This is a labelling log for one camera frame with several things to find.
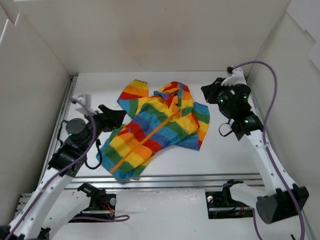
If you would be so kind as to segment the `rainbow striped zip jacket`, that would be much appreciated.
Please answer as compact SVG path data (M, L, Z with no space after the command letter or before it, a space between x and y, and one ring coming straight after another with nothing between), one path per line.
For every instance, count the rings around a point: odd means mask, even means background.
M139 177L155 155L168 147L200 150L210 112L195 102L189 87L173 81L149 94L147 82L133 80L117 99L131 118L111 132L96 159L118 180Z

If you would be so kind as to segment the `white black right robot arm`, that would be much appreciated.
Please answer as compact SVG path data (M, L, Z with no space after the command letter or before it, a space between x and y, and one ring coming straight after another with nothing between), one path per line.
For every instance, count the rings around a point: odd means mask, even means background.
M224 78L201 87L209 104L216 104L228 119L230 131L252 154L265 190L246 185L243 181L229 180L222 188L221 200L227 206L237 202L253 208L260 219L272 224L301 213L309 192L298 186L280 163L270 146L264 126L249 104L251 89L243 83L223 85Z

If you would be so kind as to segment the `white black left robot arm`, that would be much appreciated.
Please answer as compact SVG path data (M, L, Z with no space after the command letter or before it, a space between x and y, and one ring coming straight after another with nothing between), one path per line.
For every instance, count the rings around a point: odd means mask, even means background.
M21 212L0 228L2 240L50 240L82 211L100 210L114 197L87 182L65 195L65 187L87 162L92 146L99 147L101 133L117 130L126 112L99 105L99 111L83 108L84 118L65 121L68 137L52 155L41 182Z

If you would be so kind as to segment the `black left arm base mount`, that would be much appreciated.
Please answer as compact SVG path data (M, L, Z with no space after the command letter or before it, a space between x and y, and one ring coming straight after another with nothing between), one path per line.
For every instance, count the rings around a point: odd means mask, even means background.
M103 220L110 220L115 216L115 206L110 203L110 200L116 200L115 193L107 193L89 183L83 183L76 191L84 193L89 204L75 215L70 223L102 223Z

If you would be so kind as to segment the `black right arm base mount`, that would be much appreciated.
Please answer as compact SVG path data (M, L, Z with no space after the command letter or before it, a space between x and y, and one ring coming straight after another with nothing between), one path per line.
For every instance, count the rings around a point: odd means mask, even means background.
M252 218L253 209L243 202L231 198L230 187L243 181L228 180L220 191L206 191L206 207L210 220Z

